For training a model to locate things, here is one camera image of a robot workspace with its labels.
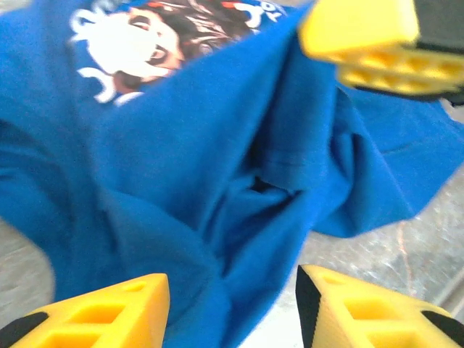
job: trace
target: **blue t-shirt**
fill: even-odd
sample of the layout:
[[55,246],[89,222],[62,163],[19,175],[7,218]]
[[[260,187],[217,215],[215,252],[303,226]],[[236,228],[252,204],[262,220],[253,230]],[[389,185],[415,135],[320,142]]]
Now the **blue t-shirt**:
[[309,8],[36,0],[0,17],[0,216],[47,253],[56,300],[167,273],[165,347],[235,347],[310,229],[411,218],[462,164],[439,103],[345,88],[301,53]]

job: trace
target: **cloth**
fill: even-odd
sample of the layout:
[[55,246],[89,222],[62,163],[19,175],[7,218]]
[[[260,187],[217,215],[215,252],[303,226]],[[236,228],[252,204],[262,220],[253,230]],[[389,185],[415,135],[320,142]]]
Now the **cloth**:
[[345,88],[301,53],[310,6],[36,0],[0,17],[0,215],[48,255],[56,300],[167,273],[165,347],[236,347],[310,229],[411,218],[463,163],[439,103]]

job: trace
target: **gray floor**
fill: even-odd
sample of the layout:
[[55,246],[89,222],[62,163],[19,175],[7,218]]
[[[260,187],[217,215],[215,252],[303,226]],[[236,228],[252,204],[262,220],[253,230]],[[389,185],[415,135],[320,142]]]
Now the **gray floor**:
[[[0,11],[23,2],[0,0]],[[452,110],[451,115],[464,121],[463,111]],[[311,233],[298,263],[323,265],[433,302],[464,269],[463,231],[464,167],[416,219],[355,239]],[[41,252],[1,221],[0,241],[2,327],[51,300],[53,275]],[[302,346],[295,278],[293,272],[279,300],[243,348]]]

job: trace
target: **yellow plastic part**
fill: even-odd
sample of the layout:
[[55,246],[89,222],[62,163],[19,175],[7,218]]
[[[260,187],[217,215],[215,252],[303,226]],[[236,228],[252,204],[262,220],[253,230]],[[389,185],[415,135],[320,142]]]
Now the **yellow plastic part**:
[[320,292],[310,348],[459,348],[421,313],[451,317],[442,308],[322,267],[302,269]]
[[413,0],[319,0],[299,28],[302,51],[339,66],[346,86],[405,96],[457,93],[464,56],[415,47]]
[[160,348],[169,302],[167,276],[146,275],[33,311],[49,318],[12,348]]

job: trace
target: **graphic print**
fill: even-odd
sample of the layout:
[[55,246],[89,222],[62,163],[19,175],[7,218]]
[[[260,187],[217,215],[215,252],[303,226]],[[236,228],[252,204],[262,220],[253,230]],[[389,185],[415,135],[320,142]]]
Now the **graphic print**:
[[275,22],[285,14],[278,5],[256,4],[149,1],[108,14],[105,10],[114,10],[112,3],[101,0],[93,11],[78,10],[70,21],[76,33],[71,41],[85,40],[87,52],[99,66],[78,72],[99,80],[98,102],[124,104],[141,95],[143,86],[172,75],[187,61],[256,33],[263,15]]

